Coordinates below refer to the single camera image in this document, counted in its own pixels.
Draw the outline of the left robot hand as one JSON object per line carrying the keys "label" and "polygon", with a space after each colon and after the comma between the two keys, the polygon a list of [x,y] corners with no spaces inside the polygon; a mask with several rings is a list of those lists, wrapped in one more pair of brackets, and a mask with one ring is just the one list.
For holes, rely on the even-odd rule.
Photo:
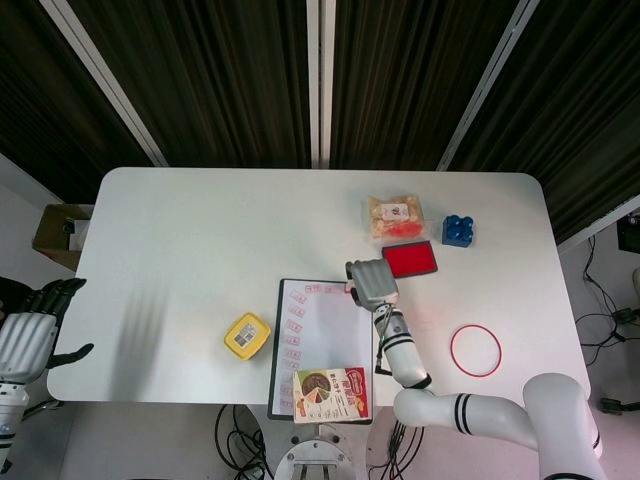
{"label": "left robot hand", "polygon": [[34,290],[0,277],[0,383],[30,384],[93,350],[87,343],[74,352],[54,352],[66,311],[85,284],[81,278],[59,279]]}

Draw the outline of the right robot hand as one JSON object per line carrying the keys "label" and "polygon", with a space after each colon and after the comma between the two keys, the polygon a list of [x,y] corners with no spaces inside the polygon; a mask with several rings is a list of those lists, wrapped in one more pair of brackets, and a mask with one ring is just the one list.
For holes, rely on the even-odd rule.
{"label": "right robot hand", "polygon": [[347,262],[345,270],[347,280],[355,284],[351,294],[359,307],[374,312],[381,305],[398,302],[398,286],[385,259]]}

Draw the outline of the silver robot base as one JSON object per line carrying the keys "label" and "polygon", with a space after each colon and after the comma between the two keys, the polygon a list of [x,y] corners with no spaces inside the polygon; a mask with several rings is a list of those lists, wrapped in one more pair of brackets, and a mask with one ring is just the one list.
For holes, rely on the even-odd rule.
{"label": "silver robot base", "polygon": [[368,480],[370,425],[285,424],[267,439],[273,480]]}

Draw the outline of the red ink pad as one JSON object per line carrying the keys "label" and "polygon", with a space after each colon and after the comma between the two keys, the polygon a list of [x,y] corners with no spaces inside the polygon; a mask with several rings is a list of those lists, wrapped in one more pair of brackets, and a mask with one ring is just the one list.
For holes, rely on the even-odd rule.
{"label": "red ink pad", "polygon": [[385,246],[382,256],[395,278],[408,278],[435,273],[438,270],[429,241]]}

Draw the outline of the white stamped paper sheet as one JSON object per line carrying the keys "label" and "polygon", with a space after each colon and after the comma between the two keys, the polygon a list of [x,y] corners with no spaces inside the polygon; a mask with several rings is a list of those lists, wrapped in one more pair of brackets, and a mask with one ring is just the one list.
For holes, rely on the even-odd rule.
{"label": "white stamped paper sheet", "polygon": [[293,418],[292,375],[298,370],[362,367],[373,387],[371,314],[356,306],[344,282],[279,283],[267,415]]}

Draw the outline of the clear snack bag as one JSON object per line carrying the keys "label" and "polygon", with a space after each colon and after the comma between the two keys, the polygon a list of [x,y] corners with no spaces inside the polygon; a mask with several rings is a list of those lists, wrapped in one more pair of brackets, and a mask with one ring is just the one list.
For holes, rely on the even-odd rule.
{"label": "clear snack bag", "polygon": [[419,197],[369,197],[367,202],[371,236],[378,240],[404,240],[425,234],[425,218]]}

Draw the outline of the blue building block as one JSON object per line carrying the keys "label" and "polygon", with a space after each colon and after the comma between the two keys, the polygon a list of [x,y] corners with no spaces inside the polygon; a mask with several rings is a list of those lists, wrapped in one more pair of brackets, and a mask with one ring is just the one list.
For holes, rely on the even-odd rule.
{"label": "blue building block", "polygon": [[441,243],[467,248],[473,241],[474,221],[469,216],[449,215],[443,220]]}

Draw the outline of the brown cardboard box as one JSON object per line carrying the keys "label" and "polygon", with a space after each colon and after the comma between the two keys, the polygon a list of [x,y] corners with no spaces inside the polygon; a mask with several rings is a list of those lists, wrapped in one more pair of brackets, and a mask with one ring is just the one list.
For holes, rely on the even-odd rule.
{"label": "brown cardboard box", "polygon": [[42,213],[32,248],[53,262],[76,271],[91,219],[92,206],[49,204]]}

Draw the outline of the white board with stickers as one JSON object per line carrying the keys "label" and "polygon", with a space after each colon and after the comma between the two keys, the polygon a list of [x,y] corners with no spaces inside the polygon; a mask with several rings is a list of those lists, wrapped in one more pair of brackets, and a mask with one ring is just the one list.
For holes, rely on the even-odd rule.
{"label": "white board with stickers", "polygon": [[369,424],[373,417],[371,314],[346,283],[279,283],[267,415],[304,423]]}

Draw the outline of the biscuit box with cake picture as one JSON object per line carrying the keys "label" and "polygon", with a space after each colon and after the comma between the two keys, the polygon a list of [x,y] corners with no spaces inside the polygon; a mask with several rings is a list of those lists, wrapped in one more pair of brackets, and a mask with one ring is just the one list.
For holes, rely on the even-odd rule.
{"label": "biscuit box with cake picture", "polygon": [[372,422],[364,368],[300,370],[292,375],[292,380],[295,424]]}

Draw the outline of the yellow lidded green tub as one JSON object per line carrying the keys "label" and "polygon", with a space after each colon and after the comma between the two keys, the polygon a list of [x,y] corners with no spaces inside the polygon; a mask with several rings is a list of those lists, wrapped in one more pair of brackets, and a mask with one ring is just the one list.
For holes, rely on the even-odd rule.
{"label": "yellow lidded green tub", "polygon": [[270,335],[270,325],[256,314],[247,312],[231,325],[223,341],[236,358],[247,361],[261,350]]}

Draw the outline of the dark pleated curtain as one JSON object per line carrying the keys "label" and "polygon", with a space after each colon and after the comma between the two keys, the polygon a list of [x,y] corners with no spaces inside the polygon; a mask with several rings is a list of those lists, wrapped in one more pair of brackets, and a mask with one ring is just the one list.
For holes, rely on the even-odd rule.
{"label": "dark pleated curtain", "polygon": [[[65,0],[143,147],[40,0],[0,0],[0,154],[68,202],[118,167],[308,168],[305,0]],[[640,0],[539,0],[461,139],[518,0],[337,0],[329,165],[516,172],[564,241],[640,195]]]}

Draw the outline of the white frame post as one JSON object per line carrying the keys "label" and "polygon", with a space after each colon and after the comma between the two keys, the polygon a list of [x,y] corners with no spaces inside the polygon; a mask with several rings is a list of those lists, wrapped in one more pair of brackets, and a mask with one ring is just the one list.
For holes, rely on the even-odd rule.
{"label": "white frame post", "polygon": [[38,0],[45,13],[79,58],[102,94],[155,167],[168,167],[165,156],[108,66],[68,0]]}
{"label": "white frame post", "polygon": [[331,74],[329,50],[335,17],[334,0],[305,0],[311,167],[328,169],[331,140]]}
{"label": "white frame post", "polygon": [[450,167],[462,141],[481,111],[504,66],[536,12],[540,1],[541,0],[518,0],[514,12],[507,22],[466,108],[440,157],[436,166],[437,171],[447,171]]}

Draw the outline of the white frame beam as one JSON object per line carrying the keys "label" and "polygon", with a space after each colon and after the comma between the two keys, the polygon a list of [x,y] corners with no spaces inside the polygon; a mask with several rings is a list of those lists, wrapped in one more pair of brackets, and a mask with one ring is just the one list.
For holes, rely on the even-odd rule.
{"label": "white frame beam", "polygon": [[604,216],[596,219],[587,227],[581,229],[567,240],[561,242],[558,246],[558,253],[562,254],[566,251],[571,250],[576,247],[580,243],[586,241],[591,236],[598,234],[600,231],[606,229],[609,225],[615,223],[617,220],[622,218],[625,215],[633,213],[634,211],[640,209],[640,194],[630,198],[624,203],[620,204],[613,210],[609,211]]}

